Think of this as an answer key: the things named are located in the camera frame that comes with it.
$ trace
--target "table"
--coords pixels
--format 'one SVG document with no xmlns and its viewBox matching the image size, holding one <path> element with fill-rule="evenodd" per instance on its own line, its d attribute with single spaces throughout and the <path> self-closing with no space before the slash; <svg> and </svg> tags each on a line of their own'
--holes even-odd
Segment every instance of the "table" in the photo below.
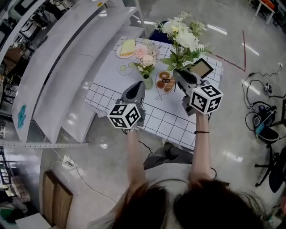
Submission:
<svg viewBox="0 0 286 229">
<path fill-rule="evenodd" d="M 116 56 L 116 50 L 127 39 L 128 37 L 122 36 L 116 42 L 98 70 L 85 96 L 84 101 L 93 107 L 100 117 L 107 115 L 107 112 L 116 100 L 121 97 L 124 90 L 142 80 L 142 76 L 137 69 L 128 66 L 129 63 L 136 61 L 134 56 L 128 59 L 120 59 Z M 159 46 L 160 55 L 157 58 L 158 60 L 170 56 L 171 49 L 174 49 L 172 45 L 158 41 L 143 38 L 136 38 L 135 40 L 136 43 L 155 43 Z M 205 55 L 201 55 L 200 58 L 207 61 L 214 69 L 207 76 L 207 80 L 218 88 L 222 75 L 222 63 Z M 123 72 L 119 70 L 122 65 L 126 66 L 126 70 Z M 158 78 L 159 72 L 165 71 L 167 67 L 167 65 L 158 61 L 155 70 L 151 74 L 154 85 L 151 90 L 146 90 L 145 93 L 143 109 L 146 111 L 146 118 L 142 129 L 186 148 L 194 149 L 196 117 L 195 114 L 188 117 L 181 105 L 185 94 L 178 87 L 176 91 L 173 89 L 168 94 L 162 93 L 156 87 L 156 78 Z M 162 100 L 156 99 L 159 95 L 162 95 Z"/>
<path fill-rule="evenodd" d="M 270 14 L 270 16 L 268 17 L 267 22 L 266 22 L 266 24 L 268 25 L 269 22 L 270 22 L 270 20 L 271 20 L 271 18 L 272 18 L 272 16 L 275 14 L 275 12 L 274 12 L 268 5 L 266 5 L 263 1 L 259 0 L 259 2 L 260 2 L 260 3 L 259 3 L 259 6 L 258 6 L 258 8 L 257 8 L 257 11 L 256 11 L 256 13 L 255 13 L 255 16 L 257 17 L 257 15 L 258 15 L 258 13 L 259 13 L 259 10 L 260 10 L 260 8 L 261 8 L 261 5 L 264 5 L 267 9 L 269 9 L 269 10 L 271 11 L 271 14 Z"/>
</svg>

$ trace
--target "plate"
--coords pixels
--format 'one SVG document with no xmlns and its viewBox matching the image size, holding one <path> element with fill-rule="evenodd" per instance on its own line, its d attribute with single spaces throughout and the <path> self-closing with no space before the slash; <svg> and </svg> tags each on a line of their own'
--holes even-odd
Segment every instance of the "plate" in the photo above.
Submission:
<svg viewBox="0 0 286 229">
<path fill-rule="evenodd" d="M 134 53 L 133 53 L 133 54 L 130 54 L 130 55 L 120 55 L 121 48 L 122 48 L 122 45 L 119 46 L 118 49 L 117 49 L 117 51 L 116 51 L 116 56 L 118 56 L 119 58 L 121 58 L 121 59 L 127 59 L 127 58 L 129 58 L 129 57 L 131 57 L 131 56 L 134 55 Z"/>
</svg>

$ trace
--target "black bracelet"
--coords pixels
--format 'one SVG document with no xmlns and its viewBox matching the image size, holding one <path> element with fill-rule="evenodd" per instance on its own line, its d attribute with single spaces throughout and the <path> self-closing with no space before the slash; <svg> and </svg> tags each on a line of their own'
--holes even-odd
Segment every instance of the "black bracelet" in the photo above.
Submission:
<svg viewBox="0 0 286 229">
<path fill-rule="evenodd" d="M 205 132 L 205 131 L 195 131 L 195 134 L 197 134 L 197 133 L 208 134 L 209 132 Z"/>
</svg>

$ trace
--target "shelf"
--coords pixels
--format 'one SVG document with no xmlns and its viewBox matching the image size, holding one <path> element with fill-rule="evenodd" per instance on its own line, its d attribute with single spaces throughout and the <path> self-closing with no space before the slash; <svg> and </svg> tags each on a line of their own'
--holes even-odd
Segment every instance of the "shelf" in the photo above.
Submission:
<svg viewBox="0 0 286 229">
<path fill-rule="evenodd" d="M 88 89 L 94 80 L 95 75 L 100 69 L 100 66 L 121 36 L 126 36 L 128 39 L 136 38 L 139 37 L 143 31 L 144 28 L 141 27 L 122 26 L 105 46 L 99 57 L 93 63 L 84 80 L 82 81 L 81 86 L 76 92 L 76 95 L 62 124 L 63 129 L 78 142 L 84 142 L 86 134 L 95 115 L 95 111 L 84 102 L 84 97 L 88 92 Z"/>
<path fill-rule="evenodd" d="M 30 18 L 30 16 L 43 4 L 46 0 L 38 0 L 37 2 L 32 5 L 32 7 L 23 15 L 23 17 L 19 20 L 17 25 L 14 27 L 10 35 L 8 36 L 6 42 L 4 43 L 3 47 L 0 50 L 0 63 L 2 62 L 7 50 L 9 49 L 10 45 L 15 41 L 18 32 L 26 23 L 26 21 Z"/>
<path fill-rule="evenodd" d="M 35 51 L 21 79 L 12 108 L 13 121 L 22 142 L 27 141 L 30 120 L 50 70 L 68 47 L 81 37 L 82 29 L 96 16 L 96 10 L 107 0 L 81 0 L 68 10 L 47 34 L 47 40 Z M 24 125 L 18 128 L 18 113 L 26 105 Z"/>
<path fill-rule="evenodd" d="M 136 7 L 108 8 L 101 11 L 80 33 L 81 39 L 58 62 L 37 103 L 34 119 L 54 144 L 72 100 L 100 52 L 122 27 Z"/>
</svg>

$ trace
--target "dark pants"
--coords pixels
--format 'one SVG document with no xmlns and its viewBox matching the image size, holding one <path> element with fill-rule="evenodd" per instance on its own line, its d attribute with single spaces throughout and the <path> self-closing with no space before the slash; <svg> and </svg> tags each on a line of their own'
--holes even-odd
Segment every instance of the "dark pants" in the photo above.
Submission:
<svg viewBox="0 0 286 229">
<path fill-rule="evenodd" d="M 144 169 L 150 169 L 164 163 L 191 164 L 193 155 L 167 142 L 164 147 L 156 150 L 144 162 Z"/>
</svg>

